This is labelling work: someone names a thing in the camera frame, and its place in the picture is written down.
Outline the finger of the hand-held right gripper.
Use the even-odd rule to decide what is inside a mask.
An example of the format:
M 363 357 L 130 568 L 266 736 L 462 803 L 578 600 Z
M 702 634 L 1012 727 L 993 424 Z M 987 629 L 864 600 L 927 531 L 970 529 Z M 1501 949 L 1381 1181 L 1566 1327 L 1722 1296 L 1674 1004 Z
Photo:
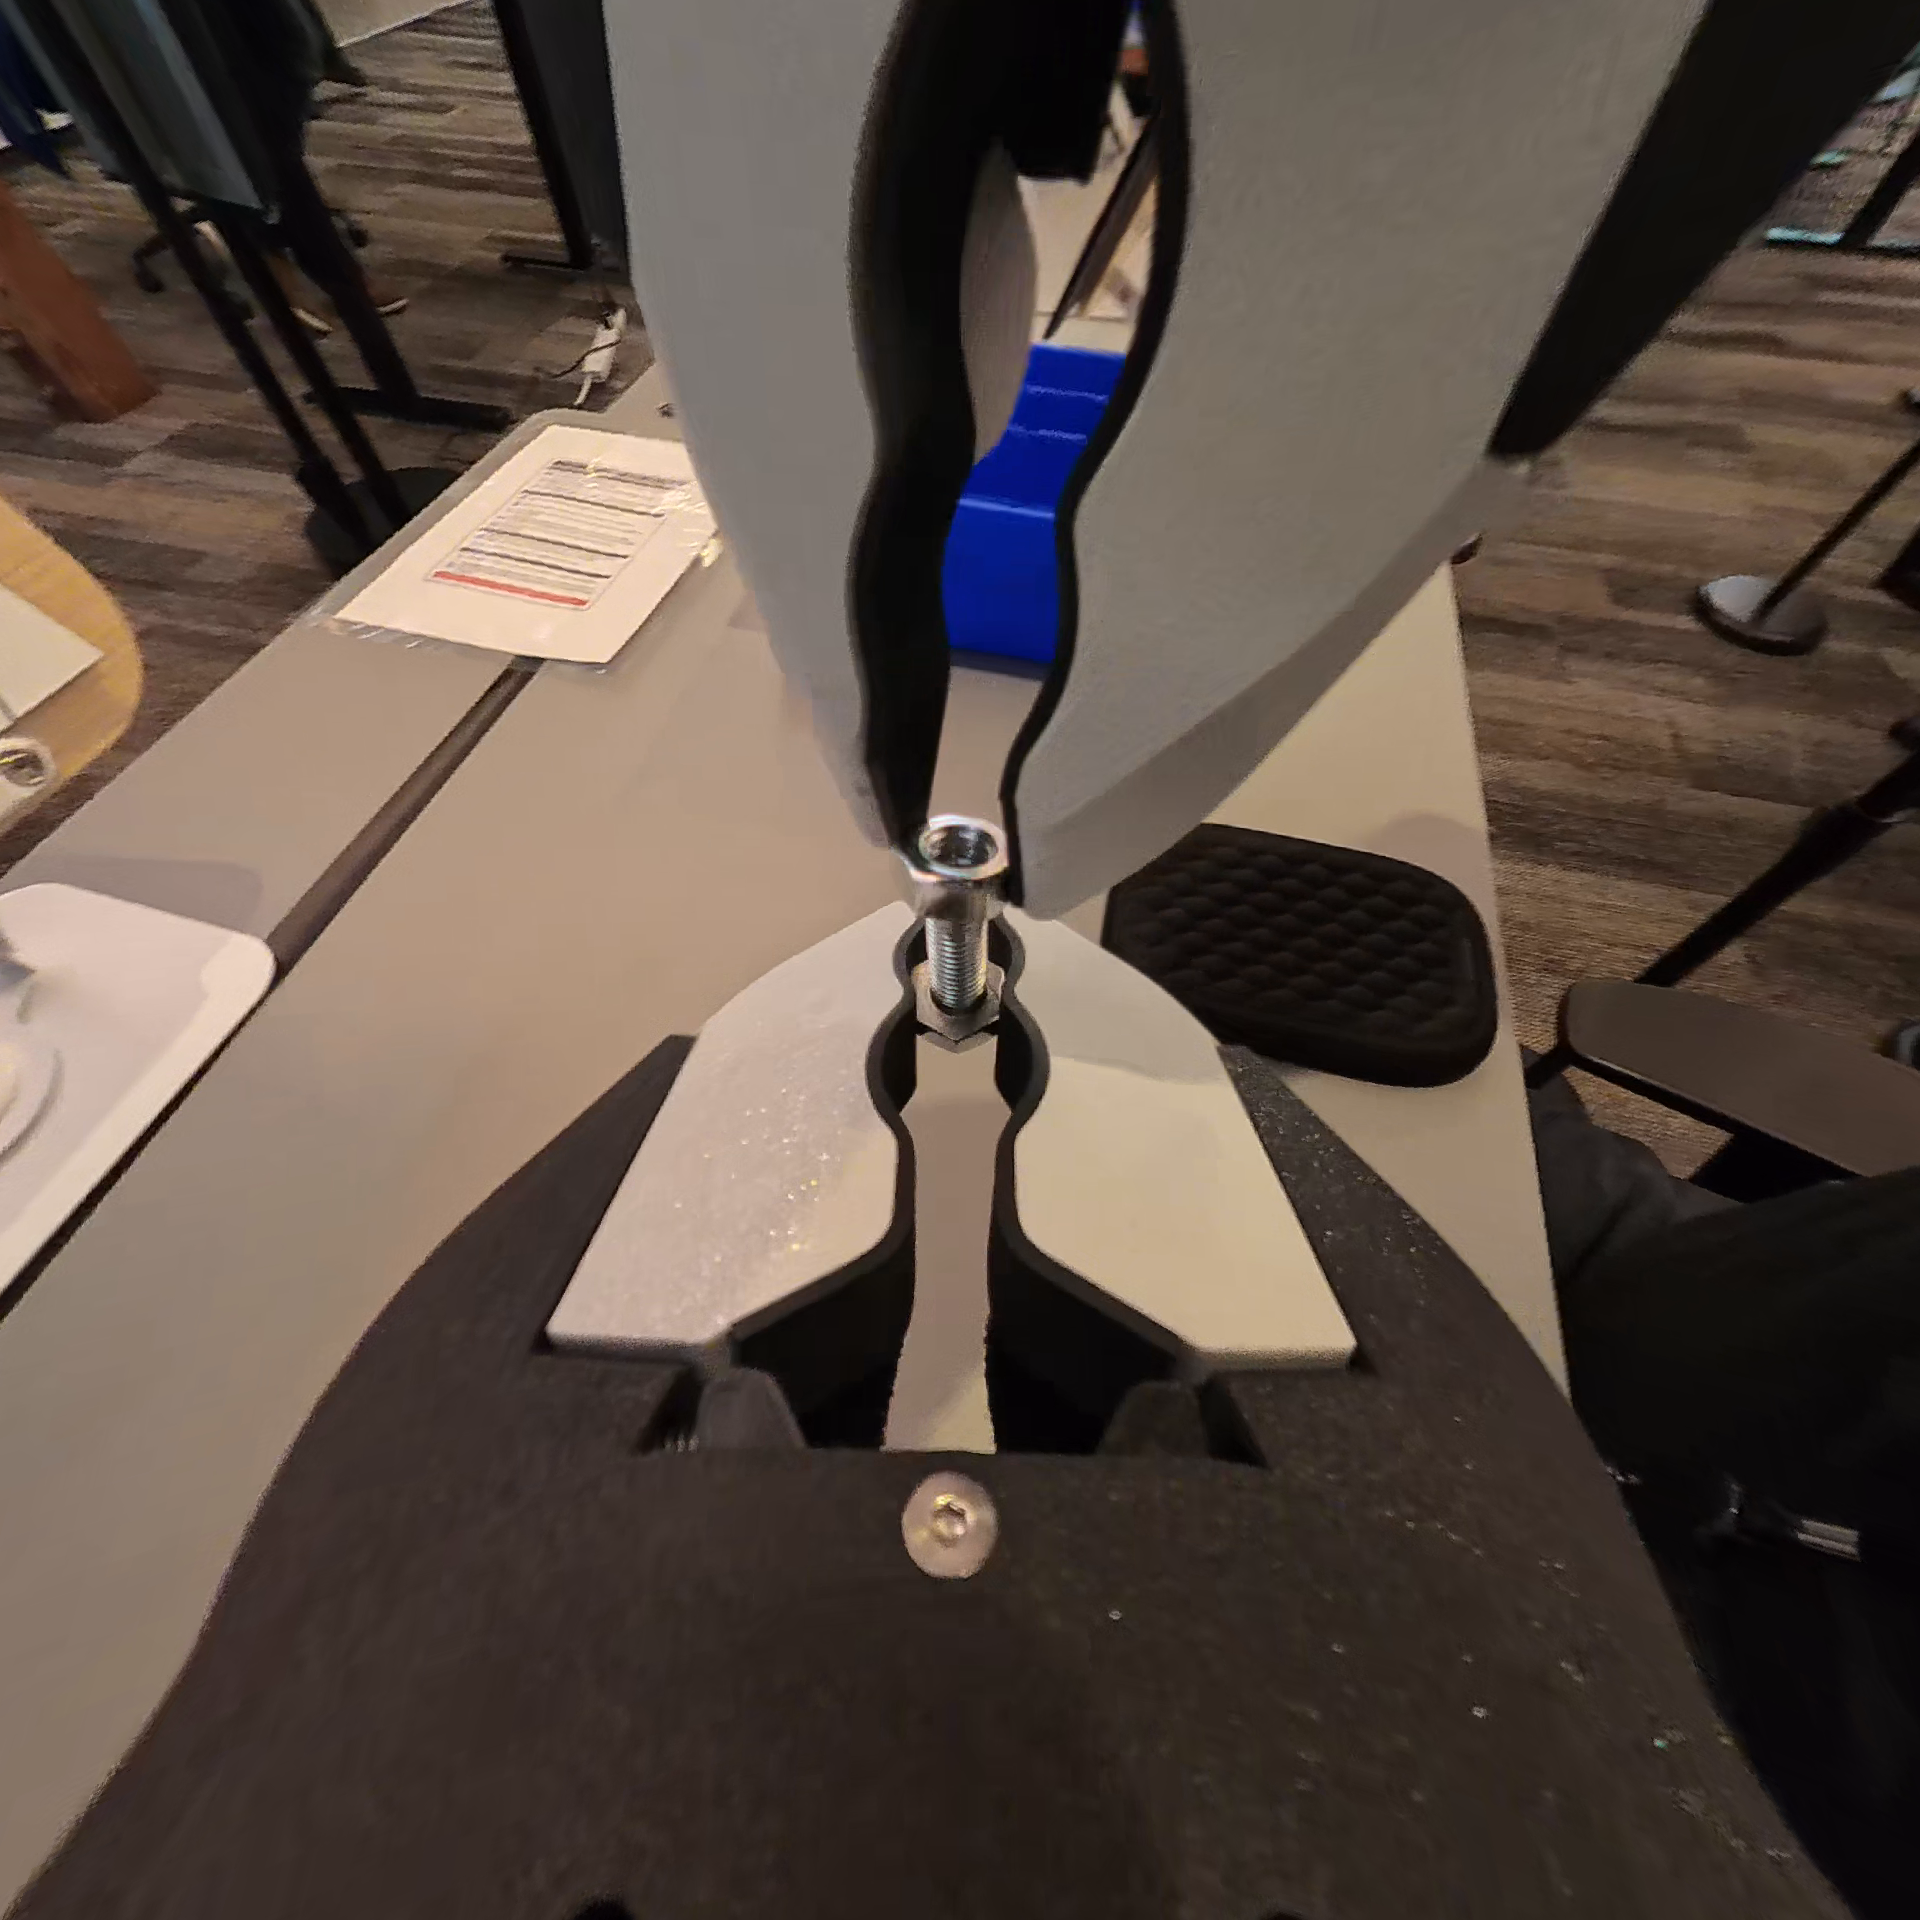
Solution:
M 684 441 L 856 827 L 941 757 L 945 555 L 975 465 L 966 267 L 1012 2 L 606 2 L 628 256 Z
M 1511 489 L 1489 445 L 1701 2 L 1168 2 L 1185 213 L 1070 512 L 1022 905 L 1180 842 Z

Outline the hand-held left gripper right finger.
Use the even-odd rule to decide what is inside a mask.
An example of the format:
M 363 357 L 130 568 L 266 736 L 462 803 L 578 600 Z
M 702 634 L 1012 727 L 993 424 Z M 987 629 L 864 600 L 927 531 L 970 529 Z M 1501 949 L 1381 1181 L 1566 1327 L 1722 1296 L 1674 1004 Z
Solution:
M 1012 1256 L 1176 1372 L 1345 1368 L 1356 1333 L 1210 1031 L 1081 931 L 1004 926 Z

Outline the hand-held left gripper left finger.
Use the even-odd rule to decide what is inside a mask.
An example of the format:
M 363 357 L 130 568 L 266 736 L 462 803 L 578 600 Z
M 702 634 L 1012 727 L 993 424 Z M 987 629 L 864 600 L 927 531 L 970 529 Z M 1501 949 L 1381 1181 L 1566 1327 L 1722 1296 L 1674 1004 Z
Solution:
M 708 1017 L 550 1316 L 552 1348 L 745 1359 L 911 1252 L 911 923 L 883 905 Z

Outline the steel hex bolt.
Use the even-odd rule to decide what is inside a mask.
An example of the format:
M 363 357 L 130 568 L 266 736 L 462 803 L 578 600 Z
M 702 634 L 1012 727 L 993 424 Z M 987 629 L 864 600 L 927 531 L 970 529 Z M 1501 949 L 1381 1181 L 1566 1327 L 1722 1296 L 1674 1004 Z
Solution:
M 921 959 L 911 967 L 913 1019 L 945 1052 L 987 1044 L 1004 1019 L 1006 970 L 996 963 L 998 913 L 921 918 Z

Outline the steel hex nut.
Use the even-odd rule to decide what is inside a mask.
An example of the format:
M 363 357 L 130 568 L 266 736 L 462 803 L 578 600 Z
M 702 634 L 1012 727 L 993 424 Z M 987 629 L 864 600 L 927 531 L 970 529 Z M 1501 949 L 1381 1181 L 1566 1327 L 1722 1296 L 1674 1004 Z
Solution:
M 934 814 L 902 852 L 902 886 L 921 921 L 987 923 L 1004 911 L 1010 850 L 1004 831 L 966 814 Z

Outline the black textured wrist pad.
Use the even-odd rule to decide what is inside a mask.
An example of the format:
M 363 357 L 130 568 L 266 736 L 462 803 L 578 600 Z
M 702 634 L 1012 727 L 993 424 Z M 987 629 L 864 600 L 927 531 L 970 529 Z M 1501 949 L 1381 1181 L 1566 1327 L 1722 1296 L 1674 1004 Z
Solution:
M 1201 822 L 1109 888 L 1099 946 L 1215 1043 L 1362 1083 L 1448 1088 L 1498 1037 L 1484 913 L 1379 852 Z

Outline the paper sheet in plastic sleeve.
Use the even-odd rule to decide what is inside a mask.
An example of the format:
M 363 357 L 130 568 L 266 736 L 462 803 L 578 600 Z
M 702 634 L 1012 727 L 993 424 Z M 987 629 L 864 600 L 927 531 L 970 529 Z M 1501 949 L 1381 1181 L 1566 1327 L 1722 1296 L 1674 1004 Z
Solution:
M 331 617 L 366 638 L 606 668 L 717 548 L 680 441 L 541 415 L 406 525 Z

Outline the blue plastic bin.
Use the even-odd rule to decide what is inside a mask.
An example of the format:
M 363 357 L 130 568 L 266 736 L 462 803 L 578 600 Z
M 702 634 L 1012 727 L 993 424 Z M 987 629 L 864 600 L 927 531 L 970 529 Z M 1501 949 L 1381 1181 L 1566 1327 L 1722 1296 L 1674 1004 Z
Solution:
M 1015 413 L 974 465 L 945 548 L 945 622 L 956 658 L 1045 668 L 1060 629 L 1054 512 L 1099 427 L 1122 357 L 1028 350 Z

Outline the black office chair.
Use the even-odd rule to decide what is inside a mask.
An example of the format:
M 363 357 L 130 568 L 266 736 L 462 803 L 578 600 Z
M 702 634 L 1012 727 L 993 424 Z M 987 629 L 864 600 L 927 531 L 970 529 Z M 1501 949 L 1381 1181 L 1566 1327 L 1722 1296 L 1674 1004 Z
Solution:
M 1668 1113 L 1840 1176 L 1917 1169 L 1917 1068 L 1783 1017 L 1628 980 L 1579 980 L 1559 1010 L 1579 1068 Z

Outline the rounded wooden board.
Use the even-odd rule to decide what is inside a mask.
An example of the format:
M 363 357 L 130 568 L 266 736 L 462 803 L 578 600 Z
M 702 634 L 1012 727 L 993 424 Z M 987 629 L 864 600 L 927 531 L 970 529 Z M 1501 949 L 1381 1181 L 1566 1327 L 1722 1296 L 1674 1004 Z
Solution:
M 4 588 L 100 647 L 100 664 L 4 733 L 4 870 L 14 870 L 55 827 L 59 803 L 78 794 L 130 733 L 146 692 L 146 664 L 118 598 L 52 536 L 4 502 Z

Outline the colour printed instruction sheet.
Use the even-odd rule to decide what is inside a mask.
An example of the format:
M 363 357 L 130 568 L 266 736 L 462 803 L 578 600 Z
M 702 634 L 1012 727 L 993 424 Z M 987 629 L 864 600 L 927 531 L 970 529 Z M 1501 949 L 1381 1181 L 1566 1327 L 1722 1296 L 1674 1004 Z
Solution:
M 19 733 L 27 714 L 44 708 L 65 686 L 94 668 L 100 647 L 73 634 L 61 622 L 19 598 L 14 588 L 4 600 L 4 733 Z

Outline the black stanchion post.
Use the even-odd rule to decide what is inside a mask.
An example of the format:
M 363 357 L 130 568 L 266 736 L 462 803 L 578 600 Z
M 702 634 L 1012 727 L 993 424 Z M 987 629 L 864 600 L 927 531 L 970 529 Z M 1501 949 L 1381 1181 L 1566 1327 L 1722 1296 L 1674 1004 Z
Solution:
M 1824 600 L 1812 591 L 1820 568 L 1917 471 L 1917 441 L 1775 578 L 1722 576 L 1692 593 L 1692 614 L 1729 645 L 1756 658 L 1810 658 L 1828 638 Z

